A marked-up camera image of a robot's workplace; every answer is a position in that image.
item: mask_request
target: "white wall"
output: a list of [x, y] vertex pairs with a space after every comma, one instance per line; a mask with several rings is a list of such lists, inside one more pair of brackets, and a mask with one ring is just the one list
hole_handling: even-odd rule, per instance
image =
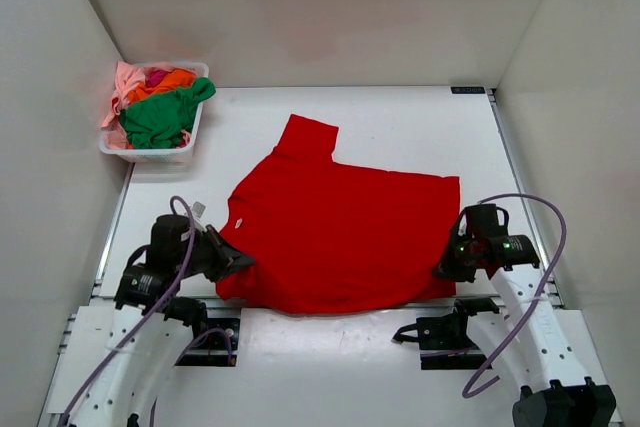
[[96, 142], [119, 56], [87, 0], [0, 12], [0, 425], [33, 427], [122, 186]]
[[540, 0], [96, 0], [131, 61], [222, 86], [496, 86]]
[[530, 190], [569, 222], [561, 287], [640, 425], [640, 0], [545, 0], [498, 88]]

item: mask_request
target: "t-shirt sleeve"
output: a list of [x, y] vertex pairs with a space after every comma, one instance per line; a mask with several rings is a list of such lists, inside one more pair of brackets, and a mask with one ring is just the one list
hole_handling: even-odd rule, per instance
[[292, 114], [275, 152], [305, 160], [331, 160], [338, 127]]

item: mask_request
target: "green cloth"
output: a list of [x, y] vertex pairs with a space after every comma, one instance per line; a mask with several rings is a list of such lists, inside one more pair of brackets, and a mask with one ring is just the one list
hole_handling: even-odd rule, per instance
[[191, 132], [198, 104], [216, 93], [206, 77], [188, 89], [178, 87], [136, 102], [120, 112], [120, 125], [134, 149], [171, 149], [182, 141], [182, 130]]

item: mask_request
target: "black mount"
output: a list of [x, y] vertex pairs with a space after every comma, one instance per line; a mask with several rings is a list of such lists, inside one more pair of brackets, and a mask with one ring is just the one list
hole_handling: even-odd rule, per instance
[[[182, 215], [161, 215], [151, 229], [149, 245], [139, 247], [129, 260], [114, 298], [116, 309], [123, 305], [144, 306], [143, 313], [164, 295], [173, 283], [187, 252], [189, 219]], [[134, 264], [146, 252], [144, 264]], [[218, 282], [255, 263], [248, 255], [226, 242], [211, 225], [196, 229], [191, 259], [184, 278], [203, 274]]]
[[[503, 215], [500, 223], [498, 212]], [[460, 233], [462, 220], [467, 225]], [[540, 259], [526, 235], [509, 235], [509, 213], [495, 204], [466, 207], [451, 228], [449, 241], [434, 277], [455, 282], [473, 282], [476, 270], [484, 269], [491, 279], [500, 268], [511, 270], [514, 265], [533, 264]]]
[[611, 388], [587, 377], [585, 385], [570, 387], [555, 380], [535, 394], [522, 387], [512, 413], [516, 427], [607, 427], [615, 409]]
[[[462, 350], [475, 347], [467, 337], [467, 321], [479, 312], [498, 314], [500, 309], [490, 297], [457, 299], [453, 312], [440, 317], [418, 317], [415, 324], [398, 329], [393, 341], [417, 342], [420, 350]], [[407, 332], [416, 331], [416, 336]]]

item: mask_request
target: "orange cloth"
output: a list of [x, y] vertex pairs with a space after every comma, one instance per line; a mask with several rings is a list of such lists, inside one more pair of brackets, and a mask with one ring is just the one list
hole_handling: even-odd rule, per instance
[[169, 72], [156, 87], [147, 87], [144, 82], [127, 94], [129, 105], [140, 102], [154, 94], [164, 94], [176, 90], [178, 87], [189, 88], [196, 80], [196, 74], [189, 70], [176, 69]]

